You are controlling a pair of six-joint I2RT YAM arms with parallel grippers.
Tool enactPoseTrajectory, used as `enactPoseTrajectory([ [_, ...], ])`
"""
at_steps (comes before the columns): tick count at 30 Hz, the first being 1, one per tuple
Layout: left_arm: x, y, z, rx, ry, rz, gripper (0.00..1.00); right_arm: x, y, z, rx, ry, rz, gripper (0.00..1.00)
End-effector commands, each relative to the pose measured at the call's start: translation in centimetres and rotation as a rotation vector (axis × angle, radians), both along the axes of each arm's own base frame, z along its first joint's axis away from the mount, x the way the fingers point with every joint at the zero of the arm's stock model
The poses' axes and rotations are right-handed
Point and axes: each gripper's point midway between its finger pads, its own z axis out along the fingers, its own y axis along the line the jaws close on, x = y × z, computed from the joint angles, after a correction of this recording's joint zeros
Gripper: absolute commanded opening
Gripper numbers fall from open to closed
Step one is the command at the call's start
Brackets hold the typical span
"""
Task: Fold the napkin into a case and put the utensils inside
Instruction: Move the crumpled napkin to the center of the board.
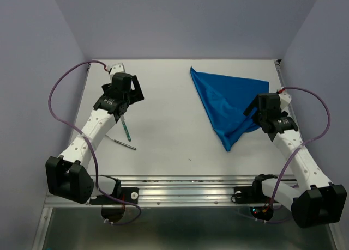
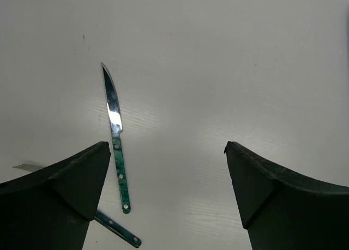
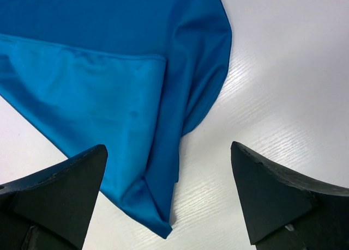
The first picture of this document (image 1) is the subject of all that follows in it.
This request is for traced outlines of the blue cloth napkin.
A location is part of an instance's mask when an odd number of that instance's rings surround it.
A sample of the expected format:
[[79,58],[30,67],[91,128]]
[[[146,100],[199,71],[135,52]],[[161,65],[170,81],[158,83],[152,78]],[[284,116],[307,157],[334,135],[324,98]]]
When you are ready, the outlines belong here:
[[198,72],[190,68],[191,79],[213,130],[229,152],[244,133],[260,127],[244,111],[258,94],[269,92],[269,82],[250,78]]

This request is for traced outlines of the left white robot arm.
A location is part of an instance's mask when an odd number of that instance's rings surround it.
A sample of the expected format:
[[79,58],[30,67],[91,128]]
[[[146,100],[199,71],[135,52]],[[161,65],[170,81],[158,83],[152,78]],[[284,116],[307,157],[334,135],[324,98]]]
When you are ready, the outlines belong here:
[[119,181],[103,190],[99,178],[88,172],[91,160],[95,161],[96,150],[105,135],[117,124],[128,107],[144,99],[137,76],[124,72],[112,75],[111,83],[102,86],[103,94],[72,143],[57,157],[46,161],[46,177],[49,192],[80,204],[92,196],[103,195],[109,203],[121,198]]

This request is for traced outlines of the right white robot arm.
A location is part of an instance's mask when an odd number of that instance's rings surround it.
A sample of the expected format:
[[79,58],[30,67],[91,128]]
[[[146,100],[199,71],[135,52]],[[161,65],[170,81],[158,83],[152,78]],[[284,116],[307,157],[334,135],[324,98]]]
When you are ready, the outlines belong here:
[[269,221],[274,203],[290,210],[301,228],[337,223],[344,209],[347,192],[343,185],[334,184],[312,158],[296,122],[285,108],[291,96],[280,89],[276,93],[258,94],[244,114],[251,116],[286,159],[279,176],[260,174],[250,187],[236,193],[236,203],[264,203],[251,208],[251,214]]

